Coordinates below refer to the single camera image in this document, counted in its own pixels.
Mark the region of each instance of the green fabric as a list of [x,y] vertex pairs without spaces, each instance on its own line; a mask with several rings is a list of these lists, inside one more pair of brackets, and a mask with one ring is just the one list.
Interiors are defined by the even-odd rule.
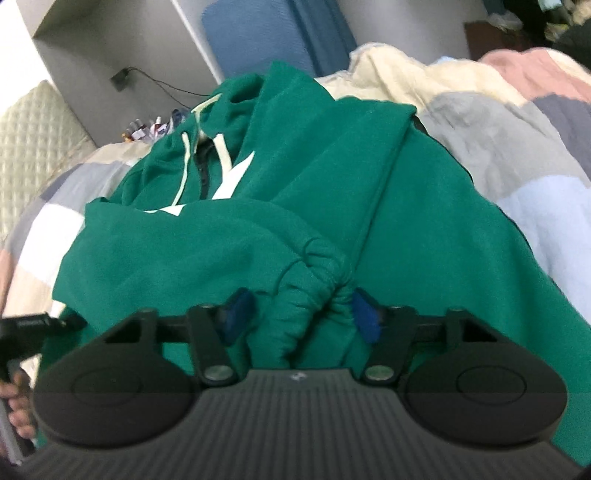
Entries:
[[[238,287],[258,313],[230,349],[255,368],[349,367],[369,348],[352,322],[356,285],[423,314],[463,306],[542,356],[571,392],[557,444],[591,460],[591,330],[537,265],[523,236],[480,197],[449,153],[412,126],[414,108],[333,100],[282,64],[225,82],[220,99],[132,169],[110,200],[87,206],[54,298],[87,318],[82,344],[140,307],[180,314]],[[252,164],[229,200],[202,200],[187,132],[224,134],[234,165]],[[221,183],[209,157],[212,186]],[[167,356],[182,364],[180,351]]]

